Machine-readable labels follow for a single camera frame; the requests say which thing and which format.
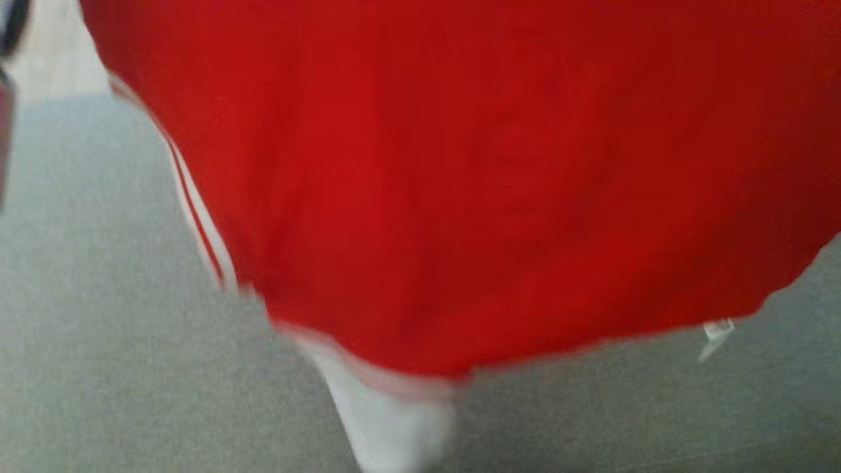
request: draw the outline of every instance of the gray floor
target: gray floor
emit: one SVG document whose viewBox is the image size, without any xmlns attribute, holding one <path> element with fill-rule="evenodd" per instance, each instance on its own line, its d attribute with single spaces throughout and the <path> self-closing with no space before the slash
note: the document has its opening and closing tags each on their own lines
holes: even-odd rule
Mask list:
<svg viewBox="0 0 841 473">
<path fill-rule="evenodd" d="M 1 472 L 355 470 L 317 375 L 209 282 L 139 113 L 24 109 L 11 171 Z M 693 330 L 483 374 L 441 470 L 839 470 L 839 288 L 836 241 L 705 364 Z"/>
</svg>

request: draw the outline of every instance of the dark object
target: dark object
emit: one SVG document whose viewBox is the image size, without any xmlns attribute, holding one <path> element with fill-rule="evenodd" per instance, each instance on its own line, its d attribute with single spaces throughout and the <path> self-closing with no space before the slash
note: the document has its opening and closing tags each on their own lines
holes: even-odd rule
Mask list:
<svg viewBox="0 0 841 473">
<path fill-rule="evenodd" d="M 29 0 L 0 0 L 0 57 L 14 53 L 29 16 Z"/>
<path fill-rule="evenodd" d="M 0 59 L 8 58 L 23 35 L 29 15 L 29 0 L 0 0 Z M 8 149 L 14 120 L 14 88 L 0 66 L 0 209 L 6 187 Z"/>
</svg>

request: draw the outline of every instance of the red jersey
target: red jersey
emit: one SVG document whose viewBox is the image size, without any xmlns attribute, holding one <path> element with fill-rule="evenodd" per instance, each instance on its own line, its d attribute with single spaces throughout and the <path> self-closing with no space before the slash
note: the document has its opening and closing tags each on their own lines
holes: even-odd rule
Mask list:
<svg viewBox="0 0 841 473">
<path fill-rule="evenodd" d="M 841 3 L 82 0 L 226 284 L 457 378 L 746 316 L 841 230 Z"/>
</svg>

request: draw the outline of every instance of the white stripe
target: white stripe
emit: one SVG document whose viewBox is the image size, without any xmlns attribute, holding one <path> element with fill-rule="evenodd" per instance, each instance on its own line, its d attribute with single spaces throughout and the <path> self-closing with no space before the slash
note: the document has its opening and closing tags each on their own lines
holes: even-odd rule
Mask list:
<svg viewBox="0 0 841 473">
<path fill-rule="evenodd" d="M 193 233 L 193 238 L 196 241 L 196 246 L 198 247 L 198 255 L 202 258 L 202 263 L 204 263 L 204 268 L 208 270 L 209 273 L 213 275 L 213 281 L 216 283 L 217 288 L 222 289 L 223 283 L 220 281 L 219 276 L 216 274 L 216 269 L 213 266 L 213 262 L 210 259 L 210 253 L 208 253 L 208 249 L 204 246 L 204 242 L 202 241 L 202 235 L 198 231 L 198 225 L 196 225 L 196 221 L 193 219 L 193 213 L 190 211 L 190 206 L 187 203 L 187 195 L 184 193 L 184 186 L 181 185 L 181 178 L 178 175 L 178 165 L 176 164 L 175 155 L 172 153 L 175 145 L 170 141 L 167 141 L 167 138 L 161 133 L 161 138 L 163 139 L 164 146 L 167 147 L 167 153 L 169 154 L 170 160 L 169 164 L 172 168 L 172 176 L 175 178 L 175 193 L 178 196 L 178 203 L 181 205 L 181 210 L 184 213 L 184 217 L 187 220 L 187 226 L 190 227 L 190 230 Z"/>
<path fill-rule="evenodd" d="M 372 364 L 341 346 L 333 337 L 304 327 L 275 321 L 280 332 L 291 336 L 302 353 L 319 354 L 344 364 L 356 377 L 372 388 L 406 399 L 451 399 L 459 389 L 457 382 L 437 376 L 405 375 Z"/>
<path fill-rule="evenodd" d="M 187 194 L 193 203 L 193 210 L 196 212 L 198 221 L 202 224 L 204 235 L 207 237 L 208 243 L 210 243 L 210 249 L 216 256 L 216 262 L 219 263 L 220 270 L 222 271 L 222 287 L 226 290 L 236 292 L 236 271 L 234 271 L 234 262 L 230 259 L 230 253 L 228 253 L 228 248 L 225 246 L 225 241 L 222 240 L 219 230 L 213 223 L 213 219 L 210 218 L 210 212 L 208 212 L 208 208 L 204 204 L 201 194 L 196 189 L 196 183 L 193 181 L 193 176 L 190 175 L 190 170 L 187 168 L 187 164 L 181 156 L 181 150 L 178 149 L 175 142 L 170 142 L 172 143 L 172 149 L 175 150 L 175 158 L 178 160 L 178 165 L 181 167 L 184 183 L 187 185 Z"/>
<path fill-rule="evenodd" d="M 193 220 L 193 213 L 190 211 L 190 206 L 187 202 L 187 195 L 184 194 L 186 191 L 189 194 L 190 202 L 193 203 L 193 210 L 198 217 L 199 223 L 201 223 L 202 230 L 204 230 L 204 235 L 207 237 L 208 244 L 210 245 L 210 251 L 216 256 L 216 262 L 219 264 L 220 271 L 222 273 L 222 280 L 218 281 L 217 283 L 225 290 L 230 291 L 237 291 L 238 284 L 236 283 L 236 271 L 234 271 L 234 263 L 230 259 L 230 253 L 228 253 L 228 248 L 225 246 L 225 242 L 222 240 L 222 236 L 219 234 L 219 230 L 216 228 L 216 225 L 213 223 L 213 219 L 210 218 L 210 213 L 208 212 L 207 206 L 204 204 L 202 200 L 201 194 L 198 193 L 198 189 L 196 188 L 196 183 L 193 181 L 193 176 L 190 174 L 190 170 L 187 168 L 187 163 L 184 162 L 184 158 L 181 154 L 181 150 L 178 148 L 178 144 L 172 139 L 171 136 L 167 133 L 164 129 L 163 125 L 161 124 L 160 120 L 157 119 L 155 114 L 153 114 L 143 103 L 143 100 L 135 93 L 134 90 L 129 87 L 128 84 L 123 82 L 121 78 L 114 75 L 113 73 L 108 74 L 108 79 L 112 83 L 115 89 L 119 90 L 125 97 L 138 108 L 143 110 L 147 116 L 152 120 L 152 123 L 157 128 L 158 132 L 161 134 L 161 138 L 164 140 L 164 144 L 167 146 L 168 149 L 171 149 L 171 164 L 172 164 L 172 171 L 175 174 L 175 187 L 177 190 L 178 195 L 178 202 L 181 204 L 181 208 L 184 212 L 184 215 L 187 217 L 187 223 L 190 229 L 193 231 L 193 236 L 196 238 L 196 242 L 198 244 L 198 250 L 202 258 L 202 262 L 204 263 L 205 267 L 212 273 L 214 276 L 216 275 L 216 270 L 214 269 L 213 262 L 211 261 L 210 255 L 208 254 L 208 248 L 204 246 L 204 242 L 202 241 L 201 232 L 198 230 L 198 226 L 196 222 Z M 179 178 L 178 169 L 181 169 L 181 175 L 184 178 L 184 186 L 187 188 L 185 189 L 184 186 L 181 185 L 181 179 Z"/>
</svg>

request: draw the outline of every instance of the white pants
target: white pants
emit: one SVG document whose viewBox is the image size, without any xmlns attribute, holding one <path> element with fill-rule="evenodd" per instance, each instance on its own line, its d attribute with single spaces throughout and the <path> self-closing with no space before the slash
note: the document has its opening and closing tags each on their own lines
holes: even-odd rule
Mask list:
<svg viewBox="0 0 841 473">
<path fill-rule="evenodd" d="M 455 423 L 455 387 L 435 396 L 397 395 L 362 382 L 335 351 L 299 346 L 327 381 L 363 472 L 417 472 L 446 453 Z"/>
</svg>

